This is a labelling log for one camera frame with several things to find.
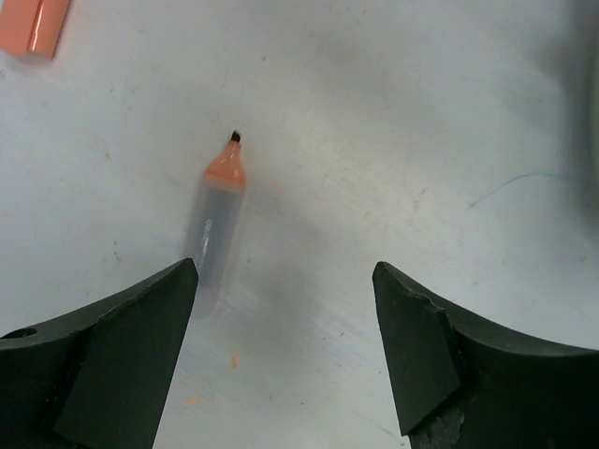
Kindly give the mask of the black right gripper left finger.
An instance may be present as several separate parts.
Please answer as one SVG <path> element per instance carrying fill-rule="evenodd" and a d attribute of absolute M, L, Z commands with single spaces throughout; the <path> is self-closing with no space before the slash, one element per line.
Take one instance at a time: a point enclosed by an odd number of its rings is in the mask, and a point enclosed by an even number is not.
<path fill-rule="evenodd" d="M 2 447 L 153 447 L 196 288 L 186 258 L 2 336 Z"/>

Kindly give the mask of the orange highlighter body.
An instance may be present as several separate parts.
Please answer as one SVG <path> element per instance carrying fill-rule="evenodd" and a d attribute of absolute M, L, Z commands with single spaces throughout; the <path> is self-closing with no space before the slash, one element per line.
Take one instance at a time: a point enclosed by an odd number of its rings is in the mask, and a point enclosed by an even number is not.
<path fill-rule="evenodd" d="M 201 176 L 183 246 L 197 270 L 196 319 L 208 316 L 219 300 L 246 187 L 241 133 L 235 130 Z"/>

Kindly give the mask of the orange highlighter cap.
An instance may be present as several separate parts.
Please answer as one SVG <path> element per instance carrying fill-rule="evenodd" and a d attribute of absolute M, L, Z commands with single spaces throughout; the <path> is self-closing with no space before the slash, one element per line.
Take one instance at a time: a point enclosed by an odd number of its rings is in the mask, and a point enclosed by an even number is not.
<path fill-rule="evenodd" d="M 52 59 L 69 5 L 69 0 L 4 0 L 1 50 L 16 57 L 32 53 Z"/>

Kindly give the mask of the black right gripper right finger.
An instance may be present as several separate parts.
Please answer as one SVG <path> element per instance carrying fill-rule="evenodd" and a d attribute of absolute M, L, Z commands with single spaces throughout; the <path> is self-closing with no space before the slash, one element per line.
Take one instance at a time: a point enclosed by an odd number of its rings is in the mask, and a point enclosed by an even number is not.
<path fill-rule="evenodd" d="M 380 262 L 373 290 L 401 434 L 415 448 L 594 448 L 598 354 L 501 326 Z"/>

